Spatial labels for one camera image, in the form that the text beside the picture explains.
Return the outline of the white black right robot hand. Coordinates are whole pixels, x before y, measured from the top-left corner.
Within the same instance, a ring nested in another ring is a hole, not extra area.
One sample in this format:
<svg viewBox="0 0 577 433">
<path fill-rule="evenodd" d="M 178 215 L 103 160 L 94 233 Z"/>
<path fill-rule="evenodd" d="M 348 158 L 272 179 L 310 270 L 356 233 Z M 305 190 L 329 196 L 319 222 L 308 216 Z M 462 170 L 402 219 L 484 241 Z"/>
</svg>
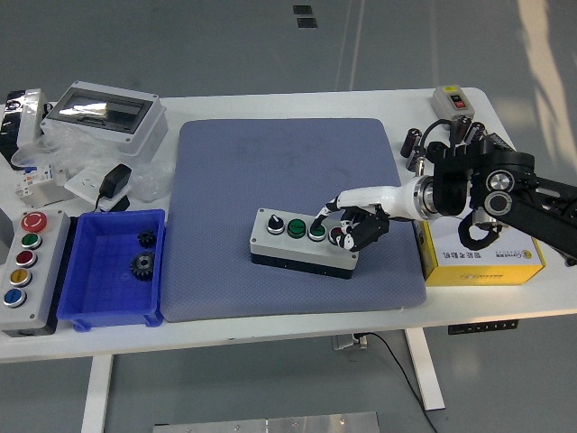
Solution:
<svg viewBox="0 0 577 433">
<path fill-rule="evenodd" d="M 341 234 L 335 238 L 337 245 L 350 252 L 359 252 L 389 231 L 391 219 L 424 219 L 415 193 L 415 181 L 401 187 L 379 186 L 342 191 L 319 211 L 310 232 L 317 230 L 330 214 L 342 210 Z"/>
</svg>

